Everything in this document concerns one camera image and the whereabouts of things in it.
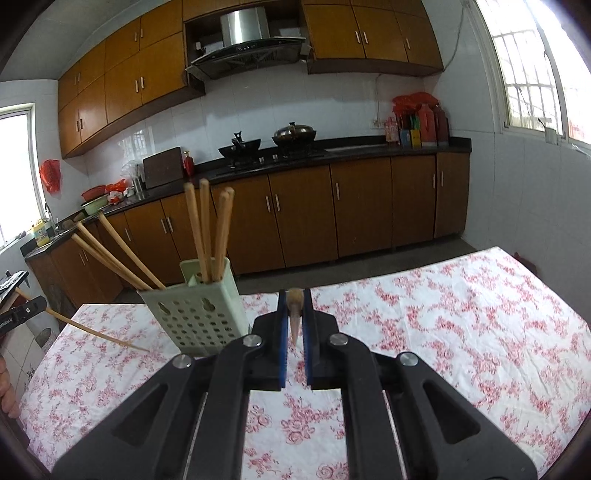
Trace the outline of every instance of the tablecloth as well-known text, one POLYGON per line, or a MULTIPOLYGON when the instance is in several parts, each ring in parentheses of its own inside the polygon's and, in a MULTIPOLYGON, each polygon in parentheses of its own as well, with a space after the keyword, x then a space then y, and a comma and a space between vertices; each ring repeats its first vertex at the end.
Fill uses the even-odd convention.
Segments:
MULTIPOLYGON (((539 476, 591 408, 591 332, 499 248, 312 290, 314 306, 373 351, 421 356, 534 461, 539 476)), ((243 296, 249 321, 277 294, 243 296)), ((21 403, 31 451, 48 467, 177 352, 143 305, 85 305, 74 317, 152 353, 66 327, 21 403)), ((244 479, 348 478, 340 392, 305 386, 301 337, 287 387, 252 392, 244 479)))

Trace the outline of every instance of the backsplash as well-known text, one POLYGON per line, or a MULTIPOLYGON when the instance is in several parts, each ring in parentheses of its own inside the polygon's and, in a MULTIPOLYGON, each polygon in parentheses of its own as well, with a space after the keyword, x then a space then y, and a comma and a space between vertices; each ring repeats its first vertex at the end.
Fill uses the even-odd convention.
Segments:
POLYGON ((84 155, 91 185, 121 178, 131 160, 180 146, 195 163, 221 155, 234 132, 273 146, 273 133, 289 122, 311 125, 318 139, 376 135, 391 99, 424 90, 422 79, 372 73, 308 75, 306 64, 254 70, 206 84, 207 94, 160 112, 108 139, 84 155))

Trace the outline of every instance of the finger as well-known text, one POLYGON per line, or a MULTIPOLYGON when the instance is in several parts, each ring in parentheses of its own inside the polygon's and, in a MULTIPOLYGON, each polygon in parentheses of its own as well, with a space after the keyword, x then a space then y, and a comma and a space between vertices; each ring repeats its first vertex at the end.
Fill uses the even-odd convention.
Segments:
POLYGON ((16 401, 10 411, 8 412, 8 417, 11 419, 17 419, 21 415, 21 407, 18 406, 18 402, 16 401))
POLYGON ((17 401, 17 395, 14 391, 14 387, 11 385, 8 391, 2 397, 2 411, 8 413, 17 401))
POLYGON ((0 397, 3 397, 9 388, 10 374, 8 373, 8 370, 6 370, 4 373, 0 374, 0 397))

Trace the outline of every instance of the window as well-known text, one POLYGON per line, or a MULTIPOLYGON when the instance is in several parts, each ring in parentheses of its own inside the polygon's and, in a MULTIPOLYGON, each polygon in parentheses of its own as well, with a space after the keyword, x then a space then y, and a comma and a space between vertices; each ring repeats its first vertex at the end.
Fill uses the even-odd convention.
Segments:
POLYGON ((41 218, 31 155, 31 111, 0 116, 0 248, 41 218))
POLYGON ((505 83, 509 125, 591 144, 591 74, 541 0, 476 0, 505 83))

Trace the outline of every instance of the range hood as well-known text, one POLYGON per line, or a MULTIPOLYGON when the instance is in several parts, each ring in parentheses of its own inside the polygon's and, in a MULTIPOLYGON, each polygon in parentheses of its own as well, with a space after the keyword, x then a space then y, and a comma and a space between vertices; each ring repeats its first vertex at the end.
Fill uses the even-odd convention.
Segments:
POLYGON ((310 47, 301 37, 271 37, 264 7, 247 8, 220 17, 223 48, 207 53, 187 67, 201 81, 246 70, 295 63, 310 47))

